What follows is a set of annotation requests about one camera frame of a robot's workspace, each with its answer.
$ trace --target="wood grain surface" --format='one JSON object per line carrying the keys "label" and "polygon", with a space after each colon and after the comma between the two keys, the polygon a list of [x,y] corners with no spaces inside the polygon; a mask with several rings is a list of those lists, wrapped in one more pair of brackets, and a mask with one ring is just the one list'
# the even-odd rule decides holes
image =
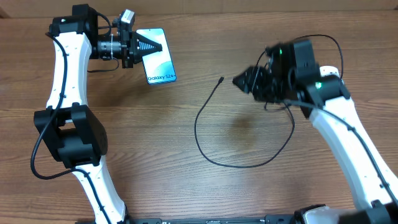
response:
{"label": "wood grain surface", "polygon": [[[73,223],[93,219],[74,176],[39,180],[29,159],[38,133],[34,111],[49,98],[51,19],[0,20],[0,223]],[[262,103],[231,83],[255,64],[266,45],[306,34],[335,37],[344,53],[344,80],[359,117],[390,168],[398,174],[398,13],[396,11],[138,16],[135,28],[163,27],[177,82],[150,86],[142,65],[88,75],[88,102],[106,128],[108,167],[134,217],[261,217],[292,213],[315,203],[353,208],[351,193],[319,133],[293,109],[296,131],[281,154],[256,169],[214,166],[199,153],[198,138],[218,162],[249,165],[270,158],[291,129],[286,112]],[[313,39],[321,65],[340,67],[335,44]],[[92,60],[89,69],[111,62]],[[37,169],[64,170],[44,146]]]}
{"label": "wood grain surface", "polygon": [[0,9],[4,18],[43,18],[69,15],[75,4],[89,4],[104,15],[118,15],[126,8],[153,15],[393,10],[398,0],[1,0]]}

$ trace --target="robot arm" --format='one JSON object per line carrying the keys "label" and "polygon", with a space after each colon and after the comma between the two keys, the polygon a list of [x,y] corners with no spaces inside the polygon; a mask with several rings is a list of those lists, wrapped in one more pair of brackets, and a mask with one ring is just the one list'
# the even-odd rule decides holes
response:
{"label": "robot arm", "polygon": [[[363,128],[356,113],[354,101],[341,96],[327,100],[323,109],[339,116],[356,128],[370,149],[394,195],[398,195],[398,179],[388,168]],[[353,195],[355,207],[358,210],[372,208],[372,202],[376,200],[382,204],[391,203],[390,196],[382,186],[381,180],[358,138],[348,131],[344,124],[321,110],[313,110],[309,119],[325,138],[343,170]]]}
{"label": "robot arm", "polygon": [[[304,116],[329,144],[349,183],[355,207],[359,210],[339,220],[339,215],[344,213],[341,210],[312,207],[300,212],[301,222],[365,223],[363,220],[367,218],[383,223],[385,219],[393,219],[390,214],[397,212],[395,198],[398,196],[398,179],[364,130],[350,93],[338,76],[338,70],[334,67],[319,67],[309,40],[278,44],[267,48],[265,53],[270,57],[267,68],[249,67],[235,77],[233,83],[243,92],[251,92],[257,101],[302,102],[300,107]],[[303,103],[314,106],[302,106]],[[354,127],[369,148],[370,155],[345,124],[317,108],[331,112]],[[371,157],[376,161],[391,194],[378,176]]]}
{"label": "robot arm", "polygon": [[[132,31],[134,12],[125,10],[113,22],[119,36],[98,35],[98,14],[87,4],[73,6],[72,16],[57,17],[50,25],[53,35],[67,54],[67,79],[62,105],[51,122],[43,140],[53,158],[74,171],[95,212],[95,223],[129,222],[127,208],[116,193],[106,166],[108,143],[106,131],[87,106],[87,67],[89,59],[121,59],[123,68],[131,68],[142,61],[142,56],[162,50],[153,42]],[[60,46],[55,46],[55,71],[53,88],[46,110],[36,111],[34,123],[39,132],[49,122],[53,109],[60,101],[63,85],[64,58]],[[65,123],[74,128],[60,129]],[[89,175],[91,183],[85,176]]]}

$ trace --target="black cable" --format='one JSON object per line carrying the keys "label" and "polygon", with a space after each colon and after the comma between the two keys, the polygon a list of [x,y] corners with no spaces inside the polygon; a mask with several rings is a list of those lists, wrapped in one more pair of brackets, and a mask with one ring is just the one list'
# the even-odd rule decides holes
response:
{"label": "black cable", "polygon": [[104,69],[104,70],[99,69],[99,70],[90,70],[90,71],[87,71],[87,72],[88,73],[96,73],[96,72],[112,72],[112,71],[115,71],[116,69],[119,68],[119,60],[116,59],[116,58],[112,58],[112,60],[115,60],[118,63],[118,65],[114,69]]}
{"label": "black cable", "polygon": [[195,133],[195,140],[196,140],[196,142],[197,142],[197,146],[198,146],[198,148],[199,148],[200,153],[202,154],[202,156],[203,156],[205,159],[207,159],[207,161],[211,162],[211,163],[214,164],[214,165],[218,165],[218,166],[222,166],[222,167],[230,167],[230,168],[254,168],[254,167],[259,167],[259,166],[266,165],[267,163],[269,163],[270,161],[272,161],[273,159],[275,159],[275,157],[278,156],[278,154],[283,150],[283,148],[286,146],[286,144],[288,143],[288,141],[290,140],[290,138],[291,138],[292,135],[293,135],[294,128],[295,128],[295,122],[294,122],[293,114],[292,114],[290,108],[289,108],[287,105],[285,105],[285,107],[287,108],[287,110],[288,110],[288,112],[289,112],[289,114],[290,114],[290,117],[292,118],[292,131],[290,132],[290,135],[289,135],[289,137],[287,138],[285,144],[283,144],[283,146],[276,152],[276,154],[275,154],[274,156],[272,156],[269,160],[267,160],[267,161],[265,161],[265,162],[263,162],[263,163],[261,163],[261,164],[257,164],[257,165],[253,165],[253,166],[232,166],[232,165],[220,164],[220,163],[218,163],[218,162],[215,162],[215,161],[212,161],[211,159],[209,159],[209,158],[205,155],[205,153],[203,153],[202,149],[200,148],[200,145],[199,145],[199,142],[198,142],[198,136],[197,136],[197,122],[198,122],[199,115],[200,115],[200,113],[203,111],[203,109],[205,108],[205,106],[207,105],[207,103],[210,101],[210,98],[213,96],[213,94],[214,94],[214,92],[216,91],[217,87],[221,84],[221,82],[223,82],[223,80],[224,80],[224,77],[221,77],[221,78],[218,80],[217,85],[214,87],[213,91],[211,92],[209,98],[206,100],[205,104],[200,108],[200,110],[199,110],[199,112],[198,112],[198,115],[197,115],[197,117],[196,117],[196,119],[195,119],[195,125],[194,125],[194,127],[193,127],[193,131],[194,131],[194,133]]}
{"label": "black cable", "polygon": [[301,38],[306,38],[306,37],[327,37],[330,38],[332,41],[334,41],[338,47],[338,51],[340,53],[340,58],[341,58],[341,75],[340,79],[343,79],[343,72],[344,72],[344,60],[343,60],[343,52],[341,51],[340,45],[338,44],[337,40],[334,39],[333,37],[325,34],[311,34],[311,35],[304,35],[301,37],[296,37],[294,40],[301,39]]}
{"label": "black cable", "polygon": [[370,149],[368,148],[368,146],[366,145],[365,141],[363,140],[363,138],[359,135],[359,133],[356,131],[355,127],[352,127],[351,125],[349,125],[345,120],[339,118],[337,115],[324,110],[321,106],[317,106],[317,105],[313,105],[310,103],[304,103],[301,101],[294,101],[294,100],[285,100],[283,101],[283,104],[289,108],[290,105],[294,105],[294,106],[303,106],[306,108],[310,108],[310,109],[319,109],[322,110],[323,112],[325,112],[326,114],[328,114],[329,116],[331,116],[332,118],[335,118],[336,120],[338,120],[339,122],[343,123],[348,131],[352,131],[354,133],[354,135],[358,138],[358,140],[360,141],[360,143],[362,144],[362,147],[364,148],[366,154],[368,155],[370,161],[372,162],[372,165],[377,173],[377,176],[380,178],[381,180],[381,184],[382,186],[386,189],[388,195],[390,196],[391,200],[394,202],[394,204],[396,205],[396,207],[398,207],[398,200],[395,198],[394,194],[392,193],[391,189],[390,189],[390,185],[387,183],[387,181],[385,180],[383,174],[381,173],[381,170],[376,162],[376,160],[374,159]]}
{"label": "black cable", "polygon": [[42,180],[54,179],[54,178],[63,176],[63,175],[65,175],[65,174],[69,174],[69,173],[71,173],[71,172],[81,172],[82,174],[84,174],[85,177],[87,178],[88,182],[90,183],[91,189],[92,189],[93,194],[94,194],[94,197],[95,197],[95,199],[96,199],[96,201],[97,201],[97,203],[98,203],[99,209],[103,212],[106,221],[107,221],[109,224],[111,224],[111,220],[109,219],[108,214],[106,214],[105,209],[103,209],[104,207],[102,206],[101,201],[100,201],[100,199],[98,198],[98,194],[97,194],[97,191],[95,190],[95,186],[94,186],[94,184],[93,184],[93,182],[92,182],[92,180],[91,180],[91,178],[90,178],[90,176],[88,175],[87,172],[85,172],[85,171],[83,171],[83,170],[81,170],[81,169],[73,168],[73,169],[70,169],[70,170],[63,171],[63,172],[58,173],[58,174],[51,175],[51,176],[43,176],[43,175],[40,175],[40,174],[36,171],[36,168],[35,168],[35,158],[36,158],[37,150],[39,149],[40,142],[43,140],[43,136],[44,136],[46,130],[49,128],[50,124],[51,124],[52,122],[55,121],[55,117],[57,116],[58,110],[61,108],[62,101],[63,101],[63,98],[64,98],[64,96],[65,96],[65,87],[66,87],[66,84],[67,84],[67,75],[68,75],[68,59],[67,59],[67,56],[68,56],[68,55],[67,55],[65,49],[63,48],[62,44],[61,44],[55,37],[53,37],[50,33],[46,33],[45,35],[46,35],[47,37],[50,37],[50,38],[60,47],[60,49],[61,49],[61,51],[62,51],[62,55],[63,55],[63,78],[62,78],[62,87],[61,87],[61,92],[60,92],[60,100],[58,101],[57,107],[56,107],[55,110],[52,112],[51,117],[50,117],[50,120],[47,122],[47,124],[45,124],[45,126],[44,126],[42,132],[39,134],[39,137],[37,138],[36,144],[35,144],[35,146],[34,146],[34,148],[33,148],[32,156],[30,157],[30,169],[32,170],[32,173],[33,173],[37,178],[42,179]]}
{"label": "black cable", "polygon": [[108,19],[106,16],[104,16],[102,13],[100,13],[100,12],[97,12],[97,15],[101,16],[101,17],[108,23],[109,31],[107,31],[107,33],[105,33],[105,34],[103,34],[103,35],[105,35],[105,36],[111,35],[111,33],[112,33],[112,26],[111,26],[111,22],[109,21],[109,19]]}
{"label": "black cable", "polygon": [[262,57],[265,53],[266,53],[266,51],[263,51],[263,52],[260,54],[259,60],[257,60],[257,63],[256,63],[256,67],[259,66],[260,59],[261,59],[261,57]]}

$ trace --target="green led light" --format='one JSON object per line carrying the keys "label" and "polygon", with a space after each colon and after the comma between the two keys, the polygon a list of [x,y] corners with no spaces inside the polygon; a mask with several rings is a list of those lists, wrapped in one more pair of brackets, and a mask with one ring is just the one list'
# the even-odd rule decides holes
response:
{"label": "green led light", "polygon": [[320,88],[322,87],[322,83],[315,83],[315,87],[316,87],[317,89],[320,89]]}

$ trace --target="smartphone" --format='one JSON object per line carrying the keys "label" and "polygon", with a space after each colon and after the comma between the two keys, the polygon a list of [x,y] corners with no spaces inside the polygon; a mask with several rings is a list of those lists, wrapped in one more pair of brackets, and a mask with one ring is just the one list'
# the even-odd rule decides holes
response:
{"label": "smartphone", "polygon": [[162,44],[163,51],[142,57],[148,84],[175,82],[177,76],[167,45],[166,36],[162,28],[139,29],[138,34]]}

